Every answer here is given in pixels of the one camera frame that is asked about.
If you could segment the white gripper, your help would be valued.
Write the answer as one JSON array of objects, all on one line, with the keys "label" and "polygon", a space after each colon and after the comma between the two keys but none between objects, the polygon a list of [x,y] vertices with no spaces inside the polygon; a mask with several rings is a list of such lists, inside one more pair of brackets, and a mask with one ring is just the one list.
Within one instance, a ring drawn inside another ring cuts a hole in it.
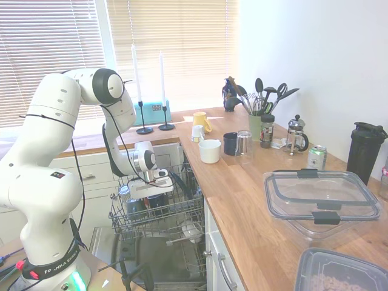
[{"label": "white gripper", "polygon": [[168,170],[153,169],[142,172],[140,179],[130,181],[129,189],[131,198],[143,199],[171,192],[174,185]]}]

